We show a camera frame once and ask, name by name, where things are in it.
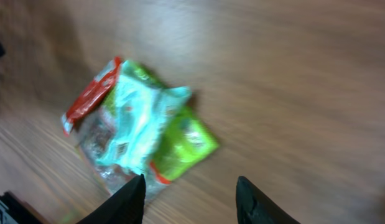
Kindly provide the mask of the red stick sachet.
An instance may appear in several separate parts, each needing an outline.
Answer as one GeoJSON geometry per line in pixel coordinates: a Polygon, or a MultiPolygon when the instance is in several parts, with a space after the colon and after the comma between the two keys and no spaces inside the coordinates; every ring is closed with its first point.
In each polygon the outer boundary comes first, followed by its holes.
{"type": "Polygon", "coordinates": [[[93,111],[115,86],[123,62],[121,57],[114,57],[109,61],[62,115],[61,122],[65,135],[68,136],[77,122],[93,111]]]}

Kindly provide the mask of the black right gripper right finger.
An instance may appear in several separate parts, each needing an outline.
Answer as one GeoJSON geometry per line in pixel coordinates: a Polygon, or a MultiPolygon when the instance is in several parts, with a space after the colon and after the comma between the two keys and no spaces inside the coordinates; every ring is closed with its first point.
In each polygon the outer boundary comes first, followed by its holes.
{"type": "Polygon", "coordinates": [[[236,209],[239,224],[300,224],[245,176],[236,184],[236,209]]]}

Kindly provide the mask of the mint wet wipes packet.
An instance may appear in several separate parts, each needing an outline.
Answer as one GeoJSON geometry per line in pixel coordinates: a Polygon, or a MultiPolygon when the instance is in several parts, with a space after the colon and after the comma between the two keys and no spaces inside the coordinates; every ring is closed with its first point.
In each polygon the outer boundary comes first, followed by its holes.
{"type": "Polygon", "coordinates": [[[168,124],[192,95],[189,86],[167,88],[132,60],[121,65],[114,87],[115,133],[96,162],[143,174],[168,124]]]}

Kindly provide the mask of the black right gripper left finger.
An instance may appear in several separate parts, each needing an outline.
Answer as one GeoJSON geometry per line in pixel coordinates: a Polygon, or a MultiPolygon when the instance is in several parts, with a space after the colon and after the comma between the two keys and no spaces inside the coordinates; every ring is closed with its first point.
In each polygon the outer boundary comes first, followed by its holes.
{"type": "Polygon", "coordinates": [[[137,175],[78,224],[141,224],[145,197],[145,177],[137,175]]]}

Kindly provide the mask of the green candy bag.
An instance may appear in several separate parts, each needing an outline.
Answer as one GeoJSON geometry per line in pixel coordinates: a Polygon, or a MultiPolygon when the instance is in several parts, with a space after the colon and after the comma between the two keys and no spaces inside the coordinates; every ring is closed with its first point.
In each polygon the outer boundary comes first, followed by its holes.
{"type": "MultiPolygon", "coordinates": [[[[143,66],[138,65],[147,73],[149,80],[165,86],[143,66]]],[[[78,130],[78,149],[82,158],[111,195],[135,175],[139,175],[132,171],[126,172],[116,164],[104,166],[96,162],[106,152],[109,140],[114,136],[115,119],[113,88],[98,109],[84,119],[78,130]]],[[[146,172],[142,174],[146,180],[146,202],[152,201],[172,181],[208,157],[217,147],[213,135],[186,103],[166,127],[159,147],[149,160],[146,172]]]]}

